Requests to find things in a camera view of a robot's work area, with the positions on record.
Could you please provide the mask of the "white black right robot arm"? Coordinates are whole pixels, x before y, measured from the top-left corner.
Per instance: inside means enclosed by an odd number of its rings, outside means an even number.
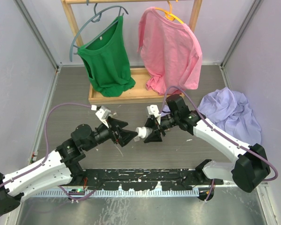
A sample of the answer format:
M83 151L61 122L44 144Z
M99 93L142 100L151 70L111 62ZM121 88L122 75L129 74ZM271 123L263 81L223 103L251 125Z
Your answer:
M261 145L251 146L222 131L204 115L189 110L178 94L167 97L166 103L170 112L165 116L158 112L156 105L148 106L148 119L136 132L145 143L161 142L166 130L178 126L211 144L229 159L228 163L204 160L195 168L198 183L229 180L250 193L270 174L266 152Z

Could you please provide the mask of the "white capped pill bottle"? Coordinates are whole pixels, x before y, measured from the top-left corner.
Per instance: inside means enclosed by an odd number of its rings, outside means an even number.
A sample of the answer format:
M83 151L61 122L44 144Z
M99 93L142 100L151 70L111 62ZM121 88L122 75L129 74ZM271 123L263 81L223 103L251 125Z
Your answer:
M141 138L146 139L153 131L153 129L148 128L148 127L141 127Z

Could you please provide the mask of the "white pill bottle cap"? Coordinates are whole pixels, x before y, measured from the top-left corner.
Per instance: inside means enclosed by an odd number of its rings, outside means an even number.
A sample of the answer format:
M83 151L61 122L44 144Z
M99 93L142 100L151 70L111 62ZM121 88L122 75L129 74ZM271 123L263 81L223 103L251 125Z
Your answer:
M137 137L141 138L141 133L142 133L141 127L137 127L135 131L138 133Z

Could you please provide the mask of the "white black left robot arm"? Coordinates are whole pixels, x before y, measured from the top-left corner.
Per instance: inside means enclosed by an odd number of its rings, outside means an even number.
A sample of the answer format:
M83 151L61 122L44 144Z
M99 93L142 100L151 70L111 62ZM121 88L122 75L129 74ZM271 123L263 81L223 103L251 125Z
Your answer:
M80 124L71 137L46 157L10 174L0 173L0 216L16 209L32 195L54 186L84 182L84 172L79 161L85 152L112 140L126 146L138 133L126 130L127 122L108 117L107 124L94 130Z

